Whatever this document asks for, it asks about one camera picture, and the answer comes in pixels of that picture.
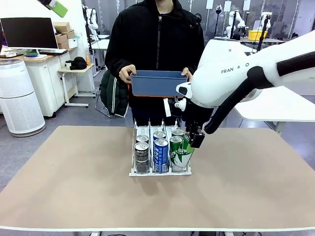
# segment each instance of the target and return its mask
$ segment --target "person's hand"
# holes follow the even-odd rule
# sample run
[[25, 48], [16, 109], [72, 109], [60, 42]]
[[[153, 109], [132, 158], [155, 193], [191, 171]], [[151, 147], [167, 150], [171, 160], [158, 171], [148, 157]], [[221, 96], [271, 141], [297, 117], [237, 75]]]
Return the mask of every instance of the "person's hand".
[[120, 70], [119, 77], [126, 84], [131, 84], [131, 73], [133, 73], [133, 75], [137, 74], [136, 67], [134, 65], [127, 65]]
[[188, 70], [187, 67], [185, 67], [182, 71], [182, 75], [187, 75], [188, 76], [188, 81], [192, 81], [192, 74], [191, 72]]

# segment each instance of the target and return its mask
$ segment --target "black trousers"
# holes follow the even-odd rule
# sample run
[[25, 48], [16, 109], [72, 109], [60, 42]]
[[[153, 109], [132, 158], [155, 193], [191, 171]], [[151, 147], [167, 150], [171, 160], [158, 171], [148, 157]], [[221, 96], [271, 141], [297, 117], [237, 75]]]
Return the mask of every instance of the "black trousers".
[[181, 121], [180, 113], [176, 116], [166, 117], [165, 111], [152, 113], [146, 110], [131, 109], [133, 122], [137, 121], [138, 126], [149, 125], [149, 120], [152, 126], [161, 125], [162, 120], [165, 125], [175, 125], [176, 121]]

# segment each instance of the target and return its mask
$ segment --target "blue plastic bin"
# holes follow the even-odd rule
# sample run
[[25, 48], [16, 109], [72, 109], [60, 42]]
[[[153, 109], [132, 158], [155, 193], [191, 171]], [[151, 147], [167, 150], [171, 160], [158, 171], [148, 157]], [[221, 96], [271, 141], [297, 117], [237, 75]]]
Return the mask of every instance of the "blue plastic bin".
[[176, 92], [176, 86], [187, 79], [180, 71], [137, 70], [136, 76], [131, 74], [132, 93], [136, 96], [183, 96]]

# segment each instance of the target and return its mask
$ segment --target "green can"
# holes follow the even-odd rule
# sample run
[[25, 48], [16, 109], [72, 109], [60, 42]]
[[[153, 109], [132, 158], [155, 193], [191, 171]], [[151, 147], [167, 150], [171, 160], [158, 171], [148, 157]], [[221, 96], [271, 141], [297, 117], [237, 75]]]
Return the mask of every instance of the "green can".
[[183, 141], [177, 150], [177, 155], [174, 158], [174, 165], [184, 168], [189, 162], [191, 155], [195, 149], [189, 144], [189, 132], [184, 135]]
[[174, 129], [172, 130], [172, 137], [173, 136], [180, 136], [182, 138], [184, 138], [185, 132], [182, 129]]
[[178, 155], [177, 152], [180, 146], [182, 145], [182, 142], [183, 142], [183, 138], [180, 136], [173, 136], [169, 139], [171, 166], [174, 172], [183, 170], [183, 168], [175, 165], [175, 158]]

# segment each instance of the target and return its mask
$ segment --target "white cylindrical air purifier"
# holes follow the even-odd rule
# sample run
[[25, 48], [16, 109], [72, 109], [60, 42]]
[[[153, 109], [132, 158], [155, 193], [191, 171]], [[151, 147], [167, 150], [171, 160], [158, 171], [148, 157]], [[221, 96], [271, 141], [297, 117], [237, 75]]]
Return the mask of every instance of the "white cylindrical air purifier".
[[24, 61], [0, 61], [0, 106], [13, 136], [27, 137], [46, 128]]

